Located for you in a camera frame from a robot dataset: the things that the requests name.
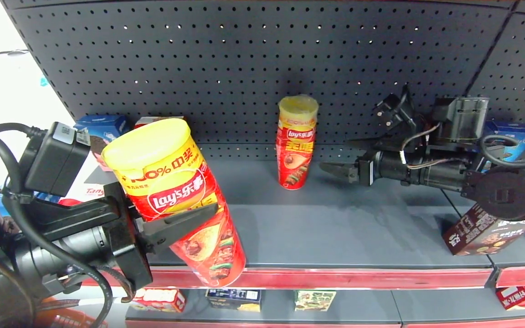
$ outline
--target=red can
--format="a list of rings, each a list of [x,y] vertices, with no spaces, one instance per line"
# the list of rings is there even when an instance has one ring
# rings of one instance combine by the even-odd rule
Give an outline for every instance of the red can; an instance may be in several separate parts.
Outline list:
[[[284,97],[279,102],[277,164],[279,184],[285,189],[299,189],[307,179],[318,109],[317,101],[307,95]]]

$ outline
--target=store shelf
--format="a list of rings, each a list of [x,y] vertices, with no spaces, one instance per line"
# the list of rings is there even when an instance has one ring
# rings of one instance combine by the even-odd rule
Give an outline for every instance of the store shelf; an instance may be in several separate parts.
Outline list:
[[[467,212],[475,204],[459,196],[458,193],[448,191],[446,195],[460,214]],[[499,270],[496,286],[525,285],[525,236],[521,236],[498,254],[489,255],[489,258]]]
[[[287,191],[274,161],[209,164],[247,256],[248,270],[233,287],[467,288],[484,286],[492,272],[487,257],[446,248],[440,225],[457,217],[438,189],[386,179],[348,185],[314,164],[304,188]],[[111,181],[100,170],[87,180]],[[169,251],[149,260],[156,285],[202,286]]]
[[[392,294],[406,328],[525,328],[525,309],[504,310],[492,288]]]
[[[295,312],[294,291],[264,291],[262,310],[243,312],[210,307],[204,291],[185,291],[187,305],[183,313],[138,311],[129,308],[126,315],[128,328],[185,327],[208,323],[220,326],[286,327],[295,324],[329,327],[331,324],[349,326],[399,328],[400,316],[389,291],[338,291],[329,311]]]

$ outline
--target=label sticker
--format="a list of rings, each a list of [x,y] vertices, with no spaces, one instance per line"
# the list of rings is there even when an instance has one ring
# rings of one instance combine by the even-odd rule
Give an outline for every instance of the label sticker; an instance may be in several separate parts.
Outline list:
[[[66,124],[58,122],[56,125],[56,131],[52,135],[53,139],[56,139],[62,143],[71,145],[74,141],[74,135],[77,131]]]
[[[86,129],[77,131],[77,141],[90,147],[90,134],[88,131],[86,131]]]

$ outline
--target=gray shelf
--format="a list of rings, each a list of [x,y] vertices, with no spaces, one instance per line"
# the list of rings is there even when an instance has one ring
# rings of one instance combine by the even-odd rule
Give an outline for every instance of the gray shelf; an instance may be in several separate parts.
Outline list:
[[[445,194],[451,203],[455,205],[460,215],[467,212],[467,210],[475,204],[474,201],[461,197],[459,193],[445,191]],[[517,241],[514,241],[512,245],[506,247],[506,249],[503,249],[495,255],[489,255],[489,257],[494,264],[501,268],[525,266],[525,236],[521,236]]]
[[[392,291],[403,323],[473,322],[525,318],[506,311],[492,288]]]
[[[229,203],[250,267],[487,268],[485,256],[452,256],[440,222],[455,211],[438,189],[402,187],[381,179],[372,187],[348,185],[310,167],[306,185],[288,191],[277,183],[277,163],[208,159]],[[96,170],[89,183],[115,181]],[[150,258],[176,266],[171,252]]]
[[[185,290],[183,313],[138,311],[129,308],[127,320],[182,322],[266,322],[266,323],[399,323],[390,291],[337,291],[329,311],[294,311],[294,292],[263,291],[261,312],[242,312],[210,307],[204,290]]]

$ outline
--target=qr code label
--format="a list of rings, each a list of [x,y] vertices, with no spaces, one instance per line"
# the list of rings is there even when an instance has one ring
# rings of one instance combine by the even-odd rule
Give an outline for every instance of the qr code label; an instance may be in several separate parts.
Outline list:
[[[56,130],[52,135],[52,138],[60,141],[61,143],[71,145],[74,141],[75,134],[75,129],[69,127],[66,124],[58,123],[58,125],[56,125]]]

